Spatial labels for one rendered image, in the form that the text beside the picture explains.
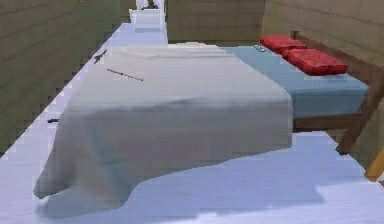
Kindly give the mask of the thin dark stick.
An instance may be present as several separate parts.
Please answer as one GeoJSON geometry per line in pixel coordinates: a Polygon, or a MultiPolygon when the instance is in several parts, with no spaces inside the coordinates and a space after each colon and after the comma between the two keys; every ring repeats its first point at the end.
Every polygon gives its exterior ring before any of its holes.
{"type": "Polygon", "coordinates": [[[118,74],[118,75],[121,75],[121,76],[124,76],[124,77],[128,77],[128,78],[131,78],[131,79],[135,79],[135,80],[138,80],[138,81],[141,81],[141,82],[144,81],[144,79],[142,79],[142,78],[135,77],[135,76],[132,76],[132,75],[128,75],[128,74],[125,74],[123,72],[115,71],[115,70],[110,69],[110,68],[107,68],[106,70],[111,72],[111,73],[118,74]]]}

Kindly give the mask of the grey bed blanket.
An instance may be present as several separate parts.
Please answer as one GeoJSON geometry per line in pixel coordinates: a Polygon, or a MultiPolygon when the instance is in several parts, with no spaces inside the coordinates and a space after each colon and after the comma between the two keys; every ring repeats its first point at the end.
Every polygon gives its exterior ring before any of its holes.
{"type": "Polygon", "coordinates": [[[284,89],[217,46],[110,49],[61,114],[34,193],[123,203],[148,179],[290,147],[291,118],[284,89]]]}

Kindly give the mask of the brown wooden bed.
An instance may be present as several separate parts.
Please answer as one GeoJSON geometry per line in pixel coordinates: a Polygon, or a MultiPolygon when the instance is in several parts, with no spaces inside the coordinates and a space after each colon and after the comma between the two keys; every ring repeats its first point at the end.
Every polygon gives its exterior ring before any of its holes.
{"type": "Polygon", "coordinates": [[[384,68],[358,59],[292,30],[288,37],[316,48],[348,65],[345,74],[309,76],[263,45],[265,52],[252,46],[225,49],[251,69],[272,80],[291,97],[292,131],[312,132],[342,129],[337,146],[347,155],[373,112],[384,98],[384,68]]]}

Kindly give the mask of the white cabinet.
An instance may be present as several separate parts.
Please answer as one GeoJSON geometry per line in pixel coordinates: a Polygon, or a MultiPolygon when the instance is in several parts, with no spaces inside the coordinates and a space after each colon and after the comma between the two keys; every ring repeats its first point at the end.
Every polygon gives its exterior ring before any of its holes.
{"type": "Polygon", "coordinates": [[[131,23],[135,25],[164,25],[165,0],[153,0],[157,9],[147,9],[150,0],[136,0],[136,8],[129,10],[131,23]]]}

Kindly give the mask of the yellow wooden furniture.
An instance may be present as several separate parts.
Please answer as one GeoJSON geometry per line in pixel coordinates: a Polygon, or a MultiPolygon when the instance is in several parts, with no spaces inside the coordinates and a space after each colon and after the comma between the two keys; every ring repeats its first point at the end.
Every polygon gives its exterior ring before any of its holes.
{"type": "Polygon", "coordinates": [[[375,182],[384,172],[384,147],[376,155],[375,159],[371,162],[370,166],[365,172],[365,177],[371,181],[375,182]]]}

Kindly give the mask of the small dark grey object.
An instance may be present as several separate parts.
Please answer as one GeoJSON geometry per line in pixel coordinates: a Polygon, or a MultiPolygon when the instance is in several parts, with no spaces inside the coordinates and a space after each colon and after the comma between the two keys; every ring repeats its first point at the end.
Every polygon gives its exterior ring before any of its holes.
{"type": "Polygon", "coordinates": [[[97,64],[100,59],[107,53],[107,49],[105,49],[101,54],[94,56],[94,64],[97,64]]]}

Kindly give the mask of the red pillow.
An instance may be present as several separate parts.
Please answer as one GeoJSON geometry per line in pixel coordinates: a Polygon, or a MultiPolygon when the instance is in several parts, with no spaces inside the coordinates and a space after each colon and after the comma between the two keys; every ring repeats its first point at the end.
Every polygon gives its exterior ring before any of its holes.
{"type": "Polygon", "coordinates": [[[286,50],[282,57],[309,76],[339,75],[348,65],[317,49],[286,50]]]}
{"type": "Polygon", "coordinates": [[[266,35],[260,39],[260,43],[277,54],[283,54],[286,50],[306,48],[301,41],[284,35],[266,35]]]}

